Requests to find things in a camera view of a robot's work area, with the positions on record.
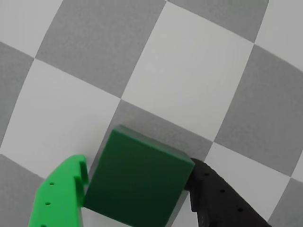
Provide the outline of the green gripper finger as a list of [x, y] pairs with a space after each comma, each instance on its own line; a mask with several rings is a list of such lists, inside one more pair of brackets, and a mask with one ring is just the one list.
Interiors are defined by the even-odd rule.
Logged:
[[82, 227], [84, 186], [89, 183], [84, 155], [65, 159], [35, 194], [29, 227]]

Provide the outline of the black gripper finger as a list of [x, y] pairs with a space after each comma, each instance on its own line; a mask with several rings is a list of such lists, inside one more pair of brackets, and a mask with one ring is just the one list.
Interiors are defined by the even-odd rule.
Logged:
[[269, 227], [265, 221], [209, 165], [192, 158], [194, 169], [187, 181], [191, 210], [200, 227]]

